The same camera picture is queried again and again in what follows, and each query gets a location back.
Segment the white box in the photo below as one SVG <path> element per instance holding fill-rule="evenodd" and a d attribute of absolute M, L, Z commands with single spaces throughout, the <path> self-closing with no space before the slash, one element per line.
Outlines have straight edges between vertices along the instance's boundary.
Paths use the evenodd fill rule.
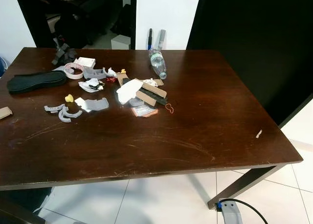
<path fill-rule="evenodd" d="M 118 35 L 111 40 L 112 49 L 130 49 L 131 38 Z"/>

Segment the table top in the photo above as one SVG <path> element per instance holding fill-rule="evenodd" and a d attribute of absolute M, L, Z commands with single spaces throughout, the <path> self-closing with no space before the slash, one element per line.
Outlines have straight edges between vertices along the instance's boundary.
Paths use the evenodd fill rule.
<path fill-rule="evenodd" d="M 126 69 L 129 78 L 157 78 L 145 50 L 77 50 L 95 58 L 94 69 Z M 156 104 L 158 114 L 135 117 L 118 103 L 118 83 L 88 93 L 70 80 L 58 87 L 10 95 L 16 74 L 54 69 L 55 50 L 24 48 L 0 79 L 0 189 L 24 189 L 93 181 L 269 167 L 302 161 L 271 117 L 220 53 L 165 50 L 167 91 L 174 113 Z M 71 123 L 44 111 L 64 97 L 102 99 L 109 108 L 83 112 Z M 66 103 L 69 112 L 79 110 Z"/>

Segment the white tile floor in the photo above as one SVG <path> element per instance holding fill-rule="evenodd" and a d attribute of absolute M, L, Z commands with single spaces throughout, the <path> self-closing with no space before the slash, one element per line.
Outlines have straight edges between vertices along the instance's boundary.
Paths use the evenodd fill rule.
<path fill-rule="evenodd" d="M 285 166 L 237 198 L 258 209 L 270 224 L 313 224 L 313 145 L 291 142 L 304 161 Z M 245 172 L 55 187 L 39 216 L 51 224 L 223 224 L 222 214 L 208 210 L 206 202 Z M 244 224 L 263 223 L 249 208 L 238 207 Z"/>

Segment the red object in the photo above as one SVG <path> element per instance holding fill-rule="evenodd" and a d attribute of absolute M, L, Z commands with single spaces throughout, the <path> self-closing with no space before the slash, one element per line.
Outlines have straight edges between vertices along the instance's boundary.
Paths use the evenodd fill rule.
<path fill-rule="evenodd" d="M 112 83 L 114 83 L 116 80 L 117 80 L 117 78 L 115 78 L 115 77 L 107 77 L 107 78 L 106 78 L 106 82 L 112 82 Z"/>

